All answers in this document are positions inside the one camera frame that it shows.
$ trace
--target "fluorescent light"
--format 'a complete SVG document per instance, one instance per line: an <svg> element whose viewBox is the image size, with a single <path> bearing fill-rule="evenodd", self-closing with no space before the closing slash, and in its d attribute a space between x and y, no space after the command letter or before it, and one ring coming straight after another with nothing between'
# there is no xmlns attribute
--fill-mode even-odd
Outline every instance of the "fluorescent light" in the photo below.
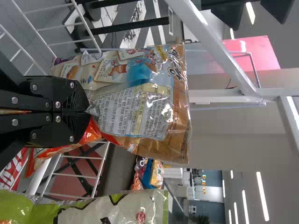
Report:
<svg viewBox="0 0 299 224"><path fill-rule="evenodd" d="M235 224L239 224L237 203L236 202L234 203L234 209L235 209Z"/></svg>
<svg viewBox="0 0 299 224"><path fill-rule="evenodd" d="M249 224L249 218L248 218L248 210L247 210L247 202L246 202L245 190L242 191L242 197L243 197L243 205L244 205L245 221L246 221L246 224Z"/></svg>
<svg viewBox="0 0 299 224"><path fill-rule="evenodd" d="M256 15L255 15L255 13L253 11L253 7L252 7L251 2L246 2L246 8L247 8L247 12L248 12L251 24L253 25L254 24L254 20L256 19Z"/></svg>
<svg viewBox="0 0 299 224"><path fill-rule="evenodd" d="M222 180L222 189L223 189L223 197L225 197L225 186L224 186L224 180Z"/></svg>
<svg viewBox="0 0 299 224"><path fill-rule="evenodd" d="M263 191L263 182L262 182L261 172L257 172L256 177L257 177L258 189L260 191L260 196L261 196L261 201L262 201L263 216L265 218L265 221L267 222L267 221L269 221L269 213L268 213L265 193Z"/></svg>
<svg viewBox="0 0 299 224"><path fill-rule="evenodd" d="M230 31L230 37L232 38L232 40L234 40L235 39L235 35L234 35L233 29L231 28L229 31Z"/></svg>
<svg viewBox="0 0 299 224"><path fill-rule="evenodd" d="M228 210L229 224L232 224L232 213Z"/></svg>

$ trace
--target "wall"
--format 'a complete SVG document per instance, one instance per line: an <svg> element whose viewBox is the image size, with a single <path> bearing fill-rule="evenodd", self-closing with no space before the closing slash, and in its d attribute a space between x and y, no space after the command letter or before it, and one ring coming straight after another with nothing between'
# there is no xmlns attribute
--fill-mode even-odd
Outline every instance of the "wall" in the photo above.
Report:
<svg viewBox="0 0 299 224"><path fill-rule="evenodd" d="M224 203L190 201L190 205L196 206L196 216L208 215L211 223L225 224Z"/></svg>
<svg viewBox="0 0 299 224"><path fill-rule="evenodd" d="M196 134L190 165L235 171L299 171L298 157L284 134Z"/></svg>
<svg viewBox="0 0 299 224"><path fill-rule="evenodd" d="M256 15L255 23L251 24L248 13L244 9L240 27L234 32L235 38L267 35L278 58L280 67L282 69L298 67L299 1L295 1L284 25L276 21L260 5L259 1L252 2L252 7ZM230 39L229 29L226 29L224 39Z"/></svg>

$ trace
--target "screw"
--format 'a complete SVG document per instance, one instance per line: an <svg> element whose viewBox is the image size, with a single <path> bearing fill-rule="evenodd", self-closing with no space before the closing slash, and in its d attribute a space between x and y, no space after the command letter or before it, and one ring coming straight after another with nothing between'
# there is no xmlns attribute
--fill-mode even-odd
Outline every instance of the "screw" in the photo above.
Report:
<svg viewBox="0 0 299 224"><path fill-rule="evenodd" d="M34 91L36 91L36 90L37 90L37 85L33 84L33 85L32 85L32 89L33 89Z"/></svg>
<svg viewBox="0 0 299 224"><path fill-rule="evenodd" d="M61 117L60 116L56 116L55 120L56 120L57 123L59 123L61 121Z"/></svg>
<svg viewBox="0 0 299 224"><path fill-rule="evenodd" d="M12 123L13 126L18 126L19 121L17 119L12 119L11 123Z"/></svg>
<svg viewBox="0 0 299 224"><path fill-rule="evenodd" d="M19 102L19 99L18 99L17 97L12 97L12 98L11 98L11 102L12 102L13 104L17 104L17 103Z"/></svg>
<svg viewBox="0 0 299 224"><path fill-rule="evenodd" d="M60 102L57 101L57 102L55 103L55 107L58 109L58 108L60 108L60 106L61 106Z"/></svg>
<svg viewBox="0 0 299 224"><path fill-rule="evenodd" d="M32 139L36 139L36 133L32 134Z"/></svg>

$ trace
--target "snack bag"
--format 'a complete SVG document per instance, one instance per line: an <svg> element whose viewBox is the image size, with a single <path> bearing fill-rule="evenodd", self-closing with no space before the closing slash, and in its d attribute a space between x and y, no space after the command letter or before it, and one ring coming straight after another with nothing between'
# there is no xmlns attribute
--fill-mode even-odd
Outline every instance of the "snack bag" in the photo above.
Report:
<svg viewBox="0 0 299 224"><path fill-rule="evenodd" d="M26 161L26 153L28 153L27 148L23 148L14 158L11 160L9 164L2 170L0 170L0 189L10 189L17 190L19 180L20 180L20 172Z"/></svg>
<svg viewBox="0 0 299 224"><path fill-rule="evenodd" d="M150 178L150 184L161 189L163 185L164 168L160 161L155 160L152 164L152 173Z"/></svg>
<svg viewBox="0 0 299 224"><path fill-rule="evenodd" d="M168 224L168 191L164 190L58 202L0 190L0 199L3 224Z"/></svg>
<svg viewBox="0 0 299 224"><path fill-rule="evenodd" d="M128 151L157 160L188 163L191 121L184 45L122 50L102 60L85 91L101 134Z"/></svg>
<svg viewBox="0 0 299 224"><path fill-rule="evenodd" d="M149 160L148 158L144 158L141 156L138 156L136 158L137 162L136 162L134 170L136 171L136 173L138 173L139 178L143 177L143 173L145 172L148 160Z"/></svg>
<svg viewBox="0 0 299 224"><path fill-rule="evenodd" d="M26 177L31 176L48 158L59 154L69 152L91 141L101 139L99 128L91 118L87 129L77 144L72 144L57 148L33 148L30 152L29 161L26 170Z"/></svg>

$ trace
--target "cartoon illustration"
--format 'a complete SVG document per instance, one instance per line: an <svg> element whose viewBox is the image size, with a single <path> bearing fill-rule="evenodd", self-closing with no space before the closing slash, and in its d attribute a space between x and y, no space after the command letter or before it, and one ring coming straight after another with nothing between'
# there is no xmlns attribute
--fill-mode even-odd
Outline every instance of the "cartoon illustration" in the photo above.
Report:
<svg viewBox="0 0 299 224"><path fill-rule="evenodd" d="M79 66L77 65L73 66L71 70L66 74L66 78L74 79L78 71L79 71Z"/></svg>

